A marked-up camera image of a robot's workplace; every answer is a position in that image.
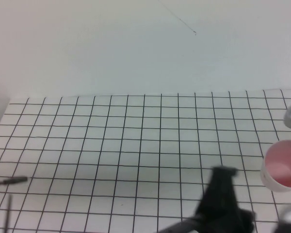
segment grid paper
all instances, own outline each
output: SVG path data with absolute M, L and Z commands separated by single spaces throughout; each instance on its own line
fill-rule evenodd
M 291 192 L 263 186 L 263 156 L 291 139 L 291 90 L 17 99 L 0 122 L 0 232 L 151 233 L 194 212 L 213 166 L 239 170 L 241 208 L 274 229 Z

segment white wall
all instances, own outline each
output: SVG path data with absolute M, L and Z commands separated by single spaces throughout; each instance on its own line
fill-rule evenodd
M 291 0 L 0 0 L 0 86 L 9 97 L 291 87 Z

